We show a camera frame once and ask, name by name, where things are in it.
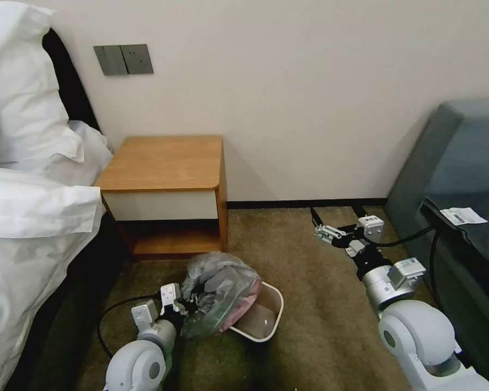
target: black headboard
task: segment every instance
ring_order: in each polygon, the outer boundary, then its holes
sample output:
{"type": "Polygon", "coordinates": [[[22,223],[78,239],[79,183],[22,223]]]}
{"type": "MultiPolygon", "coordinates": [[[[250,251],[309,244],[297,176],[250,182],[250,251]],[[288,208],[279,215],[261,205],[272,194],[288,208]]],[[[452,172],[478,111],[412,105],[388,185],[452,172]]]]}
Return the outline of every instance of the black headboard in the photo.
{"type": "Polygon", "coordinates": [[[60,85],[60,99],[67,110],[69,119],[83,121],[101,131],[80,76],[76,72],[64,43],[53,29],[50,29],[43,37],[42,46],[53,61],[56,78],[60,85]]]}

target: wooden nightstand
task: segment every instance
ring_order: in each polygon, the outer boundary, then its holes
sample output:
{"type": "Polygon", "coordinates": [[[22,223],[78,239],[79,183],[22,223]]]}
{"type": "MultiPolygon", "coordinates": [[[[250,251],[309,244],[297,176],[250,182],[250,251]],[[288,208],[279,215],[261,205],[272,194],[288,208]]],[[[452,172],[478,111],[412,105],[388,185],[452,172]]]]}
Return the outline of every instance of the wooden nightstand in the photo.
{"type": "Polygon", "coordinates": [[[222,136],[128,137],[96,186],[136,257],[226,249],[222,136]]]}

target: gray sofa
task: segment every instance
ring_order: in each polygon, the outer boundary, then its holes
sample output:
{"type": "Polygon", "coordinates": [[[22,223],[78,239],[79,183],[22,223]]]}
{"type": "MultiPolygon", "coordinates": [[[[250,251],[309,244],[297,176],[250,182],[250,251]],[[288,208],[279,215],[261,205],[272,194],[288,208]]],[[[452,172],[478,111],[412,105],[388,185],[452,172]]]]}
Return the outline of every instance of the gray sofa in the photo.
{"type": "MultiPolygon", "coordinates": [[[[489,99],[438,107],[385,211],[399,236],[405,237],[432,222],[441,224],[435,211],[451,206],[470,206],[489,221],[489,99]]],[[[438,294],[459,343],[489,379],[489,223],[448,225],[435,256],[438,294]]],[[[427,269],[432,237],[430,232],[405,245],[427,269]]]]}

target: bed frame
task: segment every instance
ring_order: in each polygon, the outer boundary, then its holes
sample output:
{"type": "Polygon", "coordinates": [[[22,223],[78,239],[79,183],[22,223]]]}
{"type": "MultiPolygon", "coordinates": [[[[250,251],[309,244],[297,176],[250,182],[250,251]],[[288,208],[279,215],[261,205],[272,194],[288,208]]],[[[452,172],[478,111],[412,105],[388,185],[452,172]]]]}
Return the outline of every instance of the bed frame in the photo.
{"type": "MultiPolygon", "coordinates": [[[[42,44],[53,61],[60,97],[69,118],[99,130],[82,82],[60,37],[51,29],[42,44]]],[[[98,315],[123,260],[127,259],[117,232],[112,215],[106,213],[98,235],[71,262],[63,283],[37,312],[5,390],[74,388],[98,315]]]]}

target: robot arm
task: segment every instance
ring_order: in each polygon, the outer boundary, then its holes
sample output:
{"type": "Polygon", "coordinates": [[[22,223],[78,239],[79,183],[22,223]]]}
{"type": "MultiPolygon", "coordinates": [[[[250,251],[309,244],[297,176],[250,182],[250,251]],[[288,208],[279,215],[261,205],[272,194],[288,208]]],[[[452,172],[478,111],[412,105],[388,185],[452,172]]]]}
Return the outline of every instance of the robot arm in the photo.
{"type": "Polygon", "coordinates": [[[137,340],[119,349],[105,376],[104,391],[159,390],[172,366],[172,349],[188,314],[181,302],[179,285],[163,285],[161,313],[153,300],[133,307],[131,313],[139,333],[137,340]]]}
{"type": "Polygon", "coordinates": [[[380,319],[380,338],[413,391],[489,391],[489,382],[456,358],[461,349],[449,319],[424,302],[410,300],[425,268],[416,258],[392,264],[372,244],[384,230],[381,219],[361,217],[357,225],[336,229],[324,225],[315,210],[311,214],[314,234],[345,249],[357,266],[357,277],[380,319]]]}

